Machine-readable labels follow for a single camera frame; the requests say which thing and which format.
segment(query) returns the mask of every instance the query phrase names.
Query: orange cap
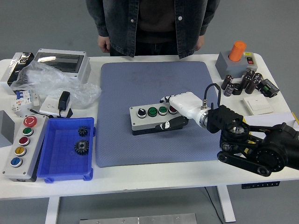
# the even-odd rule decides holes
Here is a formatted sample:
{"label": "orange cap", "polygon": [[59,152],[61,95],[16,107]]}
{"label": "orange cap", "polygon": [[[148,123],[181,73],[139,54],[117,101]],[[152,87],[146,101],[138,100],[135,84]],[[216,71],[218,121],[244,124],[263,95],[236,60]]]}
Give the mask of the orange cap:
{"label": "orange cap", "polygon": [[233,62],[238,62],[243,56],[246,44],[243,41],[236,41],[228,58]]}

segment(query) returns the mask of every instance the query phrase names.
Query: push button box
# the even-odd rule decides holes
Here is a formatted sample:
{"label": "push button box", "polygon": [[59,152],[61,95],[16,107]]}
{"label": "push button box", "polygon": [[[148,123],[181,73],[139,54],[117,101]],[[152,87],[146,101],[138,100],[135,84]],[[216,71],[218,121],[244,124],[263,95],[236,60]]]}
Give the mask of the push button box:
{"label": "push button box", "polygon": [[37,158],[43,144],[48,117],[35,115],[26,117],[14,138],[10,154],[2,174],[12,181],[34,182]]}
{"label": "push button box", "polygon": [[150,104],[130,107],[132,134],[159,132],[156,125],[181,116],[169,103]]}
{"label": "push button box", "polygon": [[248,63],[246,71],[248,70],[256,71],[257,64],[256,64],[256,59],[254,58],[254,54],[252,52],[244,52],[244,57]]}

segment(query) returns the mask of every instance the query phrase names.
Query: table leg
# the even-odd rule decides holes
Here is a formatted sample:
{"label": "table leg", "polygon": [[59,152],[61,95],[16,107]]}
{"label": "table leg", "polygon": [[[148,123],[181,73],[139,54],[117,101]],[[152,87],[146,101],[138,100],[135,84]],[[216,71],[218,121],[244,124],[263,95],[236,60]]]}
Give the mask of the table leg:
{"label": "table leg", "polygon": [[54,196],[49,198],[48,210],[45,224],[56,224],[58,216],[60,197]]}
{"label": "table leg", "polygon": [[224,215],[224,220],[226,223],[235,222],[235,214],[233,211],[233,206],[229,198],[228,188],[226,185],[217,186],[220,203]]}

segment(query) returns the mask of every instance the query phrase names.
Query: black power adapter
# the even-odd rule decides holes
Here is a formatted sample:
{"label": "black power adapter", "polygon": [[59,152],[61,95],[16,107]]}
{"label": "black power adapter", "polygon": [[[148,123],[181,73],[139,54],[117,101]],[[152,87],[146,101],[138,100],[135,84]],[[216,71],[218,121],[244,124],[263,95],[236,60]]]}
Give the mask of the black power adapter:
{"label": "black power adapter", "polygon": [[70,95],[71,95],[70,92],[67,92],[67,91],[62,92],[59,102],[58,102],[58,110],[59,111],[66,110],[67,105],[69,104],[69,101],[70,101]]}

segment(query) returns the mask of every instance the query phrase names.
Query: floor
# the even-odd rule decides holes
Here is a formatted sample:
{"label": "floor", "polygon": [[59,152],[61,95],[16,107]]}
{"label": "floor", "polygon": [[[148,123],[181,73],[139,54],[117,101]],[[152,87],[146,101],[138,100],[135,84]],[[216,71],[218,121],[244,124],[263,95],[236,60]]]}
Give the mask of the floor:
{"label": "floor", "polygon": [[[222,1],[197,54],[230,50],[235,41],[260,54],[284,95],[299,116],[298,68],[299,1]],[[97,32],[82,0],[2,1],[0,60],[15,52],[39,48],[79,50],[88,56],[108,56],[97,47]],[[299,181],[278,187],[241,189],[228,186],[237,224],[293,224],[299,220]],[[223,221],[215,187],[207,188]],[[41,224],[47,198],[0,201],[0,224]],[[221,223],[204,188],[61,198],[58,223],[78,224],[84,218],[129,217],[196,213],[198,224]]]}

